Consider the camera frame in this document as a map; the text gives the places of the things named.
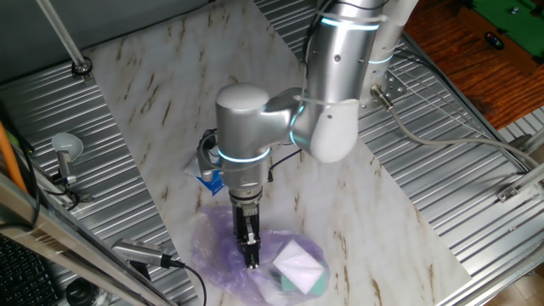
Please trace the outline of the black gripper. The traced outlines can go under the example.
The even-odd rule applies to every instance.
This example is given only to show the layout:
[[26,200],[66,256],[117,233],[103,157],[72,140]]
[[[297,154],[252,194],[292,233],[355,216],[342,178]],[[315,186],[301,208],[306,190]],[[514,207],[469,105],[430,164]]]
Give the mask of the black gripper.
[[258,198],[231,198],[234,232],[239,253],[249,269],[259,266],[260,219]]

